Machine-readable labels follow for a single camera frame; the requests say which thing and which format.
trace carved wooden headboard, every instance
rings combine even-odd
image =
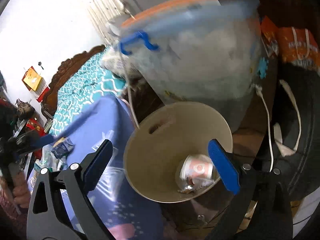
[[[105,49],[104,45],[96,46],[89,52],[82,52],[81,54],[75,55],[73,58],[68,58],[66,61],[61,62],[57,73],[52,77],[51,83],[49,84],[50,90],[44,95],[41,102],[41,112],[44,117],[49,118],[57,111],[58,104],[58,90],[73,76],[81,66],[89,60],[93,55],[102,52]]]

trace person's hand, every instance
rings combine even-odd
[[[30,192],[28,190],[28,184],[24,178],[24,174],[20,171],[16,176],[12,178],[14,188],[11,194],[7,182],[3,177],[0,177],[0,185],[4,191],[5,198],[11,203],[20,205],[21,208],[28,208],[30,203]]]

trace blue gripper pad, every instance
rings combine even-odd
[[[104,140],[94,153],[89,153],[81,162],[83,191],[87,194],[95,189],[113,155],[113,146],[109,140]]]
[[[208,154],[226,189],[235,195],[238,194],[240,191],[239,174],[216,139],[209,142]]]

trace white strap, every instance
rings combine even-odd
[[[278,146],[278,149],[279,149],[281,155],[283,157],[285,157],[285,156],[293,155],[293,154],[295,154],[297,152],[299,141],[300,141],[300,136],[301,136],[301,118],[300,118],[300,112],[299,112],[299,109],[298,109],[298,106],[297,106],[296,99],[295,99],[295,97],[294,97],[294,95],[293,95],[293,93],[291,91],[291,88],[290,88],[289,84],[286,81],[284,81],[283,79],[279,80],[279,82],[282,85],[282,87],[284,88],[284,90],[287,93],[287,95],[289,96],[290,101],[291,101],[294,109],[297,112],[298,123],[299,123],[299,134],[298,134],[298,138],[297,138],[296,144],[293,147],[293,149],[290,149],[289,147],[287,147],[287,146],[282,144],[282,134],[281,134],[281,128],[280,128],[279,123],[276,123],[273,126],[273,134],[274,134],[274,137],[275,137],[275,142],[276,142],[276,144]]]
[[[273,158],[273,151],[272,151],[272,145],[271,145],[270,116],[269,116],[269,111],[268,111],[267,104],[266,104],[266,102],[264,101],[264,98],[263,98],[263,95],[262,95],[262,87],[259,86],[259,85],[255,85],[255,88],[256,88],[257,96],[262,99],[263,105],[264,105],[264,107],[265,107],[265,109],[266,109],[266,112],[267,112],[267,118],[268,118],[268,137],[269,137],[269,148],[270,148],[270,156],[271,156],[271,163],[270,163],[270,172],[271,172],[271,171],[272,171],[272,168],[273,168],[274,158]]]
[[[129,107],[130,107],[130,111],[131,111],[131,114],[132,114],[132,117],[133,117],[133,120],[136,124],[136,128],[137,129],[140,129],[140,126],[139,126],[139,122],[138,122],[138,119],[137,119],[137,116],[134,112],[134,109],[133,109],[133,104],[132,104],[132,95],[131,95],[131,83],[130,83],[130,80],[129,80],[129,77],[128,77],[128,73],[127,73],[127,66],[124,64],[124,60],[123,60],[123,54],[121,53],[121,51],[119,50],[119,53],[120,53],[120,59],[121,59],[121,63],[122,63],[122,67],[123,67],[123,70],[124,70],[124,76],[125,76],[125,81],[127,83],[127,91],[128,91],[128,100],[129,100]]]
[[[293,37],[294,37],[294,45],[296,47],[296,51],[297,51],[297,57],[298,57],[298,60],[303,60],[305,58],[307,58],[310,54],[310,39],[309,39],[309,31],[307,29],[306,30],[306,40],[307,40],[307,54],[304,55],[302,58],[299,56],[299,53],[298,53],[298,39],[297,39],[297,33],[296,33],[296,30],[291,27],[292,29],[292,33],[293,33]]]

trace purple cloth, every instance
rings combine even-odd
[[[104,139],[112,142],[112,159],[88,198],[117,240],[160,240],[163,222],[159,204],[136,193],[124,174],[124,148],[133,131],[125,103],[107,95],[82,112],[59,137],[69,137],[75,144],[67,158],[68,166],[80,163],[88,153],[96,151]],[[74,229],[82,231],[66,191],[62,197]]]

